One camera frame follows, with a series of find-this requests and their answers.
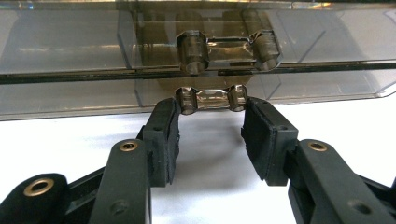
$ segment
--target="transparent plastic box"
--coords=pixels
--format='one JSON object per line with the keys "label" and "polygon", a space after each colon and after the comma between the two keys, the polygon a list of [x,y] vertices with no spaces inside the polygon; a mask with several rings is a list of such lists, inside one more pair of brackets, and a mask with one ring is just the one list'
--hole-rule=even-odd
{"label": "transparent plastic box", "polygon": [[[0,1],[0,119],[149,112],[179,87],[273,104],[396,91],[396,3]],[[207,68],[186,74],[178,39],[198,31]],[[275,34],[279,64],[255,66]]]}

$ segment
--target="screw hole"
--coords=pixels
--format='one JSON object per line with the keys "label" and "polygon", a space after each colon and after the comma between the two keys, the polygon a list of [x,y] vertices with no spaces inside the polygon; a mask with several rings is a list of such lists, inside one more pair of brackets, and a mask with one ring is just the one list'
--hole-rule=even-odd
{"label": "screw hole", "polygon": [[32,186],[32,191],[37,191],[37,190],[41,190],[44,189],[46,186],[48,186],[49,184],[47,182],[41,182],[38,183],[34,186]]}
{"label": "screw hole", "polygon": [[49,191],[53,187],[53,180],[50,178],[40,178],[27,186],[23,194],[28,197],[35,197]]}
{"label": "screw hole", "polygon": [[352,200],[352,201],[348,202],[348,205],[362,214],[368,215],[368,214],[372,213],[371,208],[367,204],[365,204],[361,201]]}
{"label": "screw hole", "polygon": [[287,130],[288,127],[286,127],[285,125],[280,125],[279,127],[277,127],[279,130]]}
{"label": "screw hole", "polygon": [[132,151],[137,148],[137,143],[136,142],[126,142],[120,146],[121,151]]}
{"label": "screw hole", "polygon": [[319,142],[310,142],[309,147],[315,151],[326,151],[327,147]]}
{"label": "screw hole", "polygon": [[124,200],[119,200],[119,201],[114,202],[110,206],[110,213],[112,216],[116,217],[116,216],[119,216],[122,213],[124,213],[126,210],[128,210],[128,208],[129,208],[128,202],[126,202]]}

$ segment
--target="white background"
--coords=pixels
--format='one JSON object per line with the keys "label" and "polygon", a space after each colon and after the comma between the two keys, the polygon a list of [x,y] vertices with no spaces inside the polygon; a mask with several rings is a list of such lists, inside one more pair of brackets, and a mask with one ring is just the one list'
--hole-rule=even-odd
{"label": "white background", "polygon": [[[396,95],[374,100],[278,105],[299,139],[331,144],[355,173],[390,186],[396,176]],[[180,117],[172,186],[152,190],[153,223],[295,223],[287,188],[269,188],[240,137],[244,113]],[[59,173],[74,181],[106,164],[149,114],[0,122],[0,202],[23,180]]]}

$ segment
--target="white table surface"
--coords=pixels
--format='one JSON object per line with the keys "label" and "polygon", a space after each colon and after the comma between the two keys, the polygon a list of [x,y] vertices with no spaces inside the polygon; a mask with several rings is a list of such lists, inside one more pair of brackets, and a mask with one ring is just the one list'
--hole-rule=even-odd
{"label": "white table surface", "polygon": [[[396,95],[276,107],[299,139],[331,144],[355,173],[390,186],[396,176]],[[286,187],[256,175],[240,136],[244,113],[180,117],[172,186],[152,190],[153,223],[295,223]],[[106,164],[149,114],[0,122],[0,202],[23,180],[59,173],[72,182]]]}

